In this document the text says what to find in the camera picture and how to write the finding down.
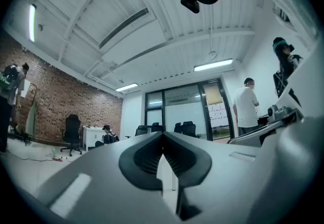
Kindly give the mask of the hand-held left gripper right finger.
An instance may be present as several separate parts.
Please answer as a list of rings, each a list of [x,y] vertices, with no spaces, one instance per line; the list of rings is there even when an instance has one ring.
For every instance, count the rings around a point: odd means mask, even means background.
[[[264,224],[269,142],[261,147],[163,134],[164,155],[178,175],[175,213],[163,224]]]

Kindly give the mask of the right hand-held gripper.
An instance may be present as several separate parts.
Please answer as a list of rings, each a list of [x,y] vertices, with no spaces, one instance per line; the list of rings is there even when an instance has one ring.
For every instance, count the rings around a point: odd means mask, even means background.
[[[324,118],[324,39],[319,39],[309,56],[288,79],[288,86],[276,102],[288,114],[249,134],[233,138],[228,144],[260,147],[260,137],[279,134],[291,124],[306,118]]]

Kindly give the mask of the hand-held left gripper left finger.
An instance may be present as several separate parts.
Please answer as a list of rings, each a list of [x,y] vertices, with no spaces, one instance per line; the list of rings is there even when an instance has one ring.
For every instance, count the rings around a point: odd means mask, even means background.
[[[119,168],[126,149],[157,136],[135,136],[85,153],[46,180],[36,199],[60,216],[60,223],[177,224],[160,191],[132,185]]]

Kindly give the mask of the white low cabinet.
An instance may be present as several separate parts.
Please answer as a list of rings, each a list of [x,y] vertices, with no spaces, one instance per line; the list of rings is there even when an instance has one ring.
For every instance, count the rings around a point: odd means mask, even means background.
[[[97,141],[103,142],[103,136],[107,133],[102,127],[83,126],[83,147],[86,151],[95,147]]]

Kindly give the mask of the white board with red marks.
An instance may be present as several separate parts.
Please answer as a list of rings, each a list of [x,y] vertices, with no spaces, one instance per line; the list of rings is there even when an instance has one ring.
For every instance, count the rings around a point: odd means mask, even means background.
[[[229,125],[227,111],[224,103],[209,105],[208,110],[212,128]]]

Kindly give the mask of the black-framed glass partition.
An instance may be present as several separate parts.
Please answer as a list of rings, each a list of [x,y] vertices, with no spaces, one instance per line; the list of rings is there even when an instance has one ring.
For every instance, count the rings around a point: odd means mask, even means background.
[[[200,139],[209,141],[228,141],[235,137],[235,130],[230,109],[230,102],[226,95],[221,78],[216,78],[223,103],[225,105],[228,126],[211,127],[209,110],[204,84],[208,80],[176,86],[145,94],[144,124],[151,128],[153,123],[159,122],[164,131],[174,132],[175,124],[192,121],[196,125],[196,135]]]

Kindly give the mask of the yellow window blind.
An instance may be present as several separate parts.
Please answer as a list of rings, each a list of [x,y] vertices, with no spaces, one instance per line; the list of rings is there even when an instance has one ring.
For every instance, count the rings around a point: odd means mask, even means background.
[[[208,106],[223,102],[217,83],[204,84],[203,88],[205,91],[206,101]]]

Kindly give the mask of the long ceiling light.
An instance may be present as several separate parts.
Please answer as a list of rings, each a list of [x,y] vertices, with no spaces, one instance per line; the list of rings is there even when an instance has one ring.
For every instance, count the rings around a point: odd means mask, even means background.
[[[29,6],[29,17],[28,17],[28,30],[29,30],[29,40],[34,42],[34,25],[35,25],[35,12],[36,6],[34,4]]]
[[[233,62],[233,59],[227,59],[227,60],[217,61],[217,62],[213,62],[213,63],[197,65],[194,67],[194,71],[198,72],[198,71],[208,70],[208,69],[212,69],[212,68],[216,68],[216,67],[227,66],[227,65],[231,65],[232,62]]]
[[[128,90],[128,89],[131,89],[131,88],[135,88],[135,87],[138,87],[138,84],[133,83],[133,84],[130,84],[130,85],[126,85],[126,86],[123,86],[123,87],[117,88],[117,89],[116,89],[116,92],[122,92],[122,91],[125,91],[125,90]]]

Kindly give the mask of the arched standing rack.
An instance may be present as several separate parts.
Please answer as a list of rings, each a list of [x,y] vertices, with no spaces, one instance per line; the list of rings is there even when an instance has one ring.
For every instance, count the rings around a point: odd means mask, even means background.
[[[36,95],[37,95],[37,86],[33,83],[31,83],[31,90],[33,91],[33,99],[32,99],[32,104],[31,108],[28,113],[28,117],[26,120],[26,133],[30,138],[35,137],[35,122],[36,122],[36,108],[37,108],[37,100],[36,100]]]

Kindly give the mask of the slotted ceiling air vent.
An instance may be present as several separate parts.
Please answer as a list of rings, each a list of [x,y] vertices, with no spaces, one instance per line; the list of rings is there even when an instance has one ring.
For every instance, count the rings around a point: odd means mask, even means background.
[[[120,33],[123,29],[131,25],[133,22],[137,21],[138,19],[142,18],[143,16],[146,16],[149,14],[150,11],[147,7],[144,9],[134,13],[132,16],[124,20],[120,25],[115,27],[99,44],[99,49],[102,49],[102,47],[109,42],[113,37],[115,37],[118,33]]]

